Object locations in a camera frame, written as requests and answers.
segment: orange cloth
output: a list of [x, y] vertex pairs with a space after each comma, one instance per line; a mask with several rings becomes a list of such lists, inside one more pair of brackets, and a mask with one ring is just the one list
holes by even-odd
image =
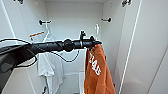
[[84, 88], [85, 94], [115, 94], [101, 44], [86, 52]]

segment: wall hook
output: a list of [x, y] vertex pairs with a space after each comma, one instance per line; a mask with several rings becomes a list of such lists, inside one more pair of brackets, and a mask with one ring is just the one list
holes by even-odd
[[[16, 0], [13, 0], [13, 1], [16, 1]], [[23, 4], [23, 0], [18, 0], [20, 2], [20, 4]]]
[[42, 21], [42, 20], [39, 20], [39, 23], [40, 23], [40, 25], [42, 25], [43, 23], [51, 23], [51, 21], [48, 21], [48, 22], [45, 21], [45, 22], [44, 22], [44, 21]]
[[108, 20], [104, 20], [104, 19], [101, 19], [101, 20], [111, 22], [111, 18], [109, 18]]

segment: door hinge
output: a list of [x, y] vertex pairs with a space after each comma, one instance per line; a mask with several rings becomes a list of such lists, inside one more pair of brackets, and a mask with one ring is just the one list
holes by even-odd
[[[13, 1], [16, 1], [16, 0], [13, 0]], [[23, 0], [18, 0], [20, 2], [20, 4], [23, 4]]]
[[122, 6], [125, 7], [125, 5], [128, 4], [128, 5], [131, 5], [131, 0], [124, 0], [122, 2]]

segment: wardrobe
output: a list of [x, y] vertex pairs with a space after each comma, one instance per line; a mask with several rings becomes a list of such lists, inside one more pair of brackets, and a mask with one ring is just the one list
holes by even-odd
[[[102, 42], [116, 94], [167, 94], [167, 4], [167, 0], [0, 0], [0, 40], [42, 42], [47, 29], [39, 20], [51, 21], [48, 28], [56, 41], [77, 40], [85, 31], [84, 38], [94, 36]], [[15, 44], [23, 43], [7, 41], [0, 47]], [[77, 52], [61, 54], [72, 60]], [[86, 49], [81, 49], [74, 62], [62, 60], [63, 83], [56, 94], [83, 94], [85, 55]], [[2, 94], [48, 94], [46, 78], [37, 68], [35, 63], [14, 69]]]

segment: black cable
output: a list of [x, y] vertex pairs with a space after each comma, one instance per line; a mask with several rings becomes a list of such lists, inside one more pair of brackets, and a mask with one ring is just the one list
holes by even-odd
[[[42, 49], [42, 48], [40, 48], [40, 47], [37, 47], [37, 46], [34, 46], [34, 47], [36, 47], [37, 49], [39, 49], [39, 50], [41, 50], [41, 51], [47, 52], [46, 50], [44, 50], [44, 49]], [[72, 59], [72, 60], [66, 60], [64, 57], [62, 57], [61, 55], [59, 55], [59, 54], [57, 54], [57, 53], [55, 53], [55, 52], [53, 52], [53, 51], [48, 51], [48, 52], [59, 56], [59, 57], [60, 57], [62, 60], [64, 60], [65, 62], [73, 62], [73, 61], [76, 60], [76, 58], [77, 58], [78, 55], [79, 55], [79, 50], [78, 50], [78, 53], [76, 54], [76, 56], [75, 56], [74, 59]]]
[[3, 39], [3, 40], [0, 40], [0, 42], [6, 41], [6, 40], [17, 40], [17, 41], [21, 41], [21, 42], [24, 42], [24, 43], [30, 44], [29, 42], [24, 41], [24, 40], [20, 40], [20, 39]]
[[26, 49], [26, 50], [29, 51], [35, 57], [35, 61], [33, 63], [31, 63], [30, 65], [26, 65], [26, 66], [14, 66], [13, 68], [30, 67], [30, 66], [32, 66], [32, 65], [34, 65], [36, 63], [36, 61], [38, 60], [37, 57], [36, 57], [36, 55], [32, 51], [30, 51], [29, 49]]
[[[29, 42], [27, 42], [27, 41], [24, 41], [24, 40], [21, 40], [21, 39], [3, 39], [3, 40], [0, 40], [0, 42], [6, 41], [6, 40], [17, 40], [17, 41], [21, 41], [21, 42], [24, 42], [24, 43], [27, 43], [27, 44], [31, 44], [31, 43], [29, 43]], [[39, 48], [39, 47], [36, 47], [36, 48], [38, 48], [38, 49], [40, 49], [40, 50], [42, 50], [42, 51], [48, 52], [48, 51], [46, 51], [46, 50], [44, 50], [44, 49], [42, 49], [42, 48]], [[73, 61], [75, 61], [76, 58], [78, 57], [78, 55], [79, 55], [79, 50], [78, 50], [78, 53], [77, 53], [77, 55], [75, 56], [75, 58], [74, 58], [73, 60], [66, 60], [66, 59], [63, 58], [61, 55], [59, 55], [59, 54], [57, 54], [57, 53], [55, 53], [55, 52], [52, 52], [52, 51], [50, 51], [50, 53], [59, 56], [59, 57], [60, 57], [62, 60], [64, 60], [65, 62], [73, 62]]]

